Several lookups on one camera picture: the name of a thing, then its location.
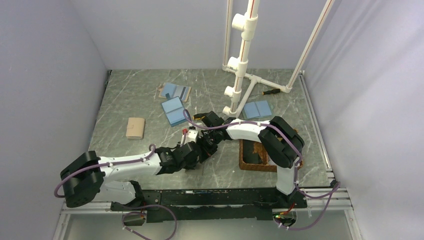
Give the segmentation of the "grey leather card holder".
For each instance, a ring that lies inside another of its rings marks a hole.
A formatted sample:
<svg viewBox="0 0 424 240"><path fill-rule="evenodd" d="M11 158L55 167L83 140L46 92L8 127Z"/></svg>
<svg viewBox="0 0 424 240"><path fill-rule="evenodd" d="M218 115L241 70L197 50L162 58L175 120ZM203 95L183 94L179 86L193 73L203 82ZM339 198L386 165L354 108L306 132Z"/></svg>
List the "grey leather card holder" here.
<svg viewBox="0 0 424 240"><path fill-rule="evenodd" d="M186 171L203 171L204 170L204 164L201 162L197 162L195 165L186 166L184 168Z"/></svg>

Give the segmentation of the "tan card holder with cards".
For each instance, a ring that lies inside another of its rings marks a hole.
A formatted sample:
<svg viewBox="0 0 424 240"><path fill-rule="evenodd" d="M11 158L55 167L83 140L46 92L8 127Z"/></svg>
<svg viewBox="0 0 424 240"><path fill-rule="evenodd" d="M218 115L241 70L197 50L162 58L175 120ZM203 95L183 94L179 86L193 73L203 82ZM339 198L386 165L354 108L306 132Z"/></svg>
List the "tan card holder with cards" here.
<svg viewBox="0 0 424 240"><path fill-rule="evenodd" d="M187 102L191 89L190 86L166 82L159 87L158 97L166 99L167 95L169 95L170 98L179 97L182 102Z"/></svg>

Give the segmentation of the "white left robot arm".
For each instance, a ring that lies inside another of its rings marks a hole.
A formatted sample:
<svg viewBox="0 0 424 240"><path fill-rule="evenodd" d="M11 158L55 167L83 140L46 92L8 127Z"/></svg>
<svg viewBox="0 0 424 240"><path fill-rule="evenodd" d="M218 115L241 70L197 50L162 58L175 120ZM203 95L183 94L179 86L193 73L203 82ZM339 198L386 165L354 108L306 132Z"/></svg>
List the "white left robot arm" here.
<svg viewBox="0 0 424 240"><path fill-rule="evenodd" d="M151 144L146 153L123 157L97 156L90 150L61 171L54 195L64 198L68 208L106 201L137 210L146 201L135 177L192 170L204 160L201 147L193 141L176 147L156 148Z"/></svg>

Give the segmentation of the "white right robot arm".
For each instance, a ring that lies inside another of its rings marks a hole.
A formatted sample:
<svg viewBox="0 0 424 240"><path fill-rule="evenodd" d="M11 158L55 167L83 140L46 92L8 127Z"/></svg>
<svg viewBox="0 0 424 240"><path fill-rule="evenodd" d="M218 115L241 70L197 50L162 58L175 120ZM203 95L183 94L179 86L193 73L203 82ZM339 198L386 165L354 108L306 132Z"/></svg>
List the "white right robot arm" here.
<svg viewBox="0 0 424 240"><path fill-rule="evenodd" d="M282 117L275 116L266 121L248 121L234 117L224 120L211 111L203 114L200 120L205 125L205 134L197 142L204 141L206 150L214 150L218 143L225 140L246 140L262 144L267 155L276 164L276 203L287 208L295 201L295 172L305 141Z"/></svg>

